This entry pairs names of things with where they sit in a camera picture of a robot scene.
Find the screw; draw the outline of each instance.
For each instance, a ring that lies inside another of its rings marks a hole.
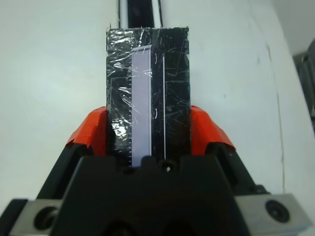
[[[275,200],[269,200],[266,203],[266,209],[269,215],[278,222],[286,223],[290,219],[290,214],[286,207]]]

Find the black box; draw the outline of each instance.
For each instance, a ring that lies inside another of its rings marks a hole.
[[[190,154],[188,28],[107,33],[107,154],[139,166]]]

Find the gray object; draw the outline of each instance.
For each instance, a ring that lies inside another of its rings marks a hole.
[[[293,59],[315,131],[315,40],[307,52],[296,55]]]
[[[235,197],[252,236],[292,236],[312,226],[312,222],[292,194],[248,195]],[[267,203],[279,203],[288,212],[288,220],[277,221],[274,215],[283,217],[282,209],[266,209]]]

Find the white wall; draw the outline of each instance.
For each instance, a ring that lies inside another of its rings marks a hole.
[[[0,214],[35,198],[71,133],[106,105],[115,0],[0,0]]]
[[[274,0],[292,55],[307,50],[315,38],[315,0]]]

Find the vertical line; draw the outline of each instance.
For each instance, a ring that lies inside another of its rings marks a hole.
[[[154,28],[161,28],[161,17],[159,12],[159,2],[158,0],[152,0],[152,14],[153,14],[153,24]]]
[[[151,78],[152,78],[152,67],[151,67],[151,47],[149,47],[149,53],[148,53],[148,61],[149,65],[148,67],[150,70],[148,70],[148,79],[149,79],[149,155],[152,154],[152,130],[151,130]]]
[[[119,17],[120,17],[120,28],[128,29],[128,3],[127,0],[119,1]]]
[[[164,128],[164,159],[166,159],[166,138],[165,138],[165,58],[163,56],[163,128]]]

